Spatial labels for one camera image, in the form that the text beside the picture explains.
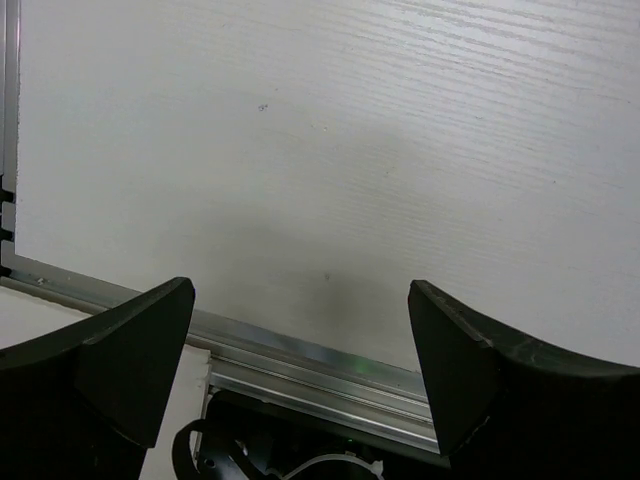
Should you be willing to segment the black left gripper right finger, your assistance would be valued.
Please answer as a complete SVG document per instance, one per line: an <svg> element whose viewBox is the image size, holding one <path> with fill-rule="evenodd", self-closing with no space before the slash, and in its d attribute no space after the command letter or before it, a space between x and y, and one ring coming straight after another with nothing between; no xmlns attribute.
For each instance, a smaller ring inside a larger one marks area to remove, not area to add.
<svg viewBox="0 0 640 480"><path fill-rule="evenodd" d="M440 454L457 479L635 479L639 371L537 339L425 280L408 309Z"/></svg>

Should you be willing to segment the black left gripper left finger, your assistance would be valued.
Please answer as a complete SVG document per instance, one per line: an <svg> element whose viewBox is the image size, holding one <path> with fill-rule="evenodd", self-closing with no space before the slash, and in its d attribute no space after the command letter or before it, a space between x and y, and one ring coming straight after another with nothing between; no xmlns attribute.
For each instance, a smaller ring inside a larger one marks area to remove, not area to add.
<svg viewBox="0 0 640 480"><path fill-rule="evenodd" d="M173 278L1 352L4 479L136 479L155 447L195 302Z"/></svg>

